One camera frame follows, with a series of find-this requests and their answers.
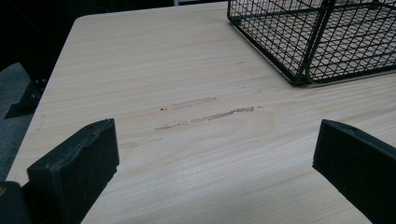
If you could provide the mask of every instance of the floor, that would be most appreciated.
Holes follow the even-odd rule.
[[[29,77],[20,63],[0,71],[0,181],[5,181],[33,115],[4,119],[22,97]]]

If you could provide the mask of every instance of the black object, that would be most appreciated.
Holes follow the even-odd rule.
[[[37,90],[32,82],[29,83],[22,98],[17,104],[11,106],[4,119],[13,119],[20,116],[31,115],[40,102],[41,92]]]
[[[0,223],[30,224],[21,186],[15,182],[0,182]]]
[[[10,65],[18,62],[12,51],[9,49],[9,46],[6,44],[6,40],[3,35],[0,35],[0,59],[0,72]]]
[[[292,85],[396,68],[394,0],[229,0],[228,19]]]
[[[396,148],[325,119],[313,167],[373,223],[396,222]]]
[[[119,163],[114,119],[73,134],[27,169],[30,181],[22,192],[32,223],[80,223]]]

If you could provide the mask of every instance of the black wire cage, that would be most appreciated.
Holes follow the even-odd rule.
[[[396,68],[396,0],[229,0],[228,19],[294,86]]]

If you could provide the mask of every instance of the table surface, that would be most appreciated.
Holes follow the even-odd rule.
[[[396,146],[396,76],[293,88],[226,8],[78,19],[7,180],[114,118],[120,166],[83,223],[369,223],[311,165],[322,119]]]

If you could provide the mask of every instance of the scratch mark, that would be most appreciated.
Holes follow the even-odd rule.
[[[38,124],[38,127],[35,129],[35,131],[40,131],[41,128],[44,126],[44,118],[46,117],[46,115],[42,115],[41,116],[41,121],[40,124]]]
[[[204,117],[204,118],[202,118],[202,119],[193,119],[192,122],[201,122],[201,121],[204,121],[204,120],[209,121],[209,120],[212,120],[212,119],[220,119],[220,118],[229,116],[229,115],[231,115],[231,114],[233,114],[233,113],[251,112],[251,111],[254,111],[254,107],[238,108],[238,109],[232,110],[232,111],[230,111],[230,112],[221,113],[221,114],[216,114],[216,115]]]
[[[174,104],[174,105],[170,105],[170,106],[166,106],[161,108],[161,110],[178,110],[178,109],[183,109],[183,108],[189,108],[192,107],[194,105],[200,105],[206,102],[212,102],[212,101],[217,101],[217,98],[205,98],[205,99],[199,99],[199,100],[194,100],[194,101],[188,101],[188,102],[184,102],[184,103],[180,103],[180,104]]]
[[[162,140],[163,140],[162,138],[142,139],[142,140],[139,140],[139,141],[136,141],[136,142],[125,143],[125,144],[122,144],[120,146],[121,147],[130,147],[130,148],[132,148],[132,147],[140,147],[140,146],[143,146],[143,145],[147,145],[147,144],[158,142],[158,141],[162,141]]]
[[[163,125],[160,128],[155,128],[155,131],[168,130],[168,129],[171,129],[171,128],[175,128],[177,126],[186,126],[188,124],[189,123],[187,121],[180,121],[179,123],[176,123],[176,124],[167,124],[167,125]]]

